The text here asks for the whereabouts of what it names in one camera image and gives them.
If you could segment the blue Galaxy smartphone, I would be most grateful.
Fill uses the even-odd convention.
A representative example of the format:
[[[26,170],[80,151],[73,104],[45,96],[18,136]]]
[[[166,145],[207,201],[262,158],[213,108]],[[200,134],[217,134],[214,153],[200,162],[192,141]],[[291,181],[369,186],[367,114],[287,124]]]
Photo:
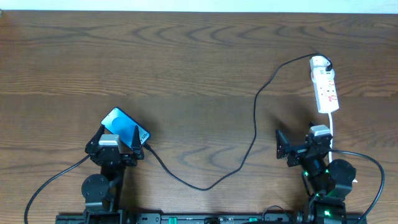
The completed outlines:
[[[112,134],[119,135],[121,141],[131,149],[135,127],[138,128],[140,145],[150,138],[149,132],[119,107],[113,108],[102,119],[101,124]]]

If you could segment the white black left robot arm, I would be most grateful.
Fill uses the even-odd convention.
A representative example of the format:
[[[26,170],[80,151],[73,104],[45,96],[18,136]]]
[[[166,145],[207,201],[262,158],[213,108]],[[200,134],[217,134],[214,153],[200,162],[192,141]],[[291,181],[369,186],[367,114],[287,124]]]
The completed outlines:
[[[85,198],[85,223],[135,223],[134,215],[119,206],[127,167],[134,167],[144,158],[137,126],[132,130],[132,152],[121,152],[121,140],[117,134],[106,134],[102,124],[85,147],[85,152],[97,166],[99,174],[87,177],[81,186]]]

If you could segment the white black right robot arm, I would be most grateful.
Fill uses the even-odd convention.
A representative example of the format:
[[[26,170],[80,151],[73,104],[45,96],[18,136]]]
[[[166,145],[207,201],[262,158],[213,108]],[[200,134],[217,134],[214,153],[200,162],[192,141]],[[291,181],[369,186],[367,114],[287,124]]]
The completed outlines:
[[[310,128],[305,143],[299,146],[291,145],[279,129],[275,137],[277,158],[286,157],[289,167],[301,166],[302,179],[308,189],[308,202],[295,213],[292,223],[347,223],[344,201],[352,191],[356,169],[342,159],[325,163],[333,138],[329,128],[324,125]]]

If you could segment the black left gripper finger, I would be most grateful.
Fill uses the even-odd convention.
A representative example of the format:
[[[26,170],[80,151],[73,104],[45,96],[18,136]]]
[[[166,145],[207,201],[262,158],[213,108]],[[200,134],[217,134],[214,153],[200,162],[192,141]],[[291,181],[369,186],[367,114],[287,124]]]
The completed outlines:
[[[99,141],[101,136],[104,134],[105,127],[102,124],[99,129],[97,130],[96,134],[88,141],[86,147],[85,147],[85,152],[87,154],[94,154],[99,147]]]
[[[142,154],[142,144],[141,144],[141,139],[139,136],[138,126],[134,127],[130,148],[132,149],[133,153]]]

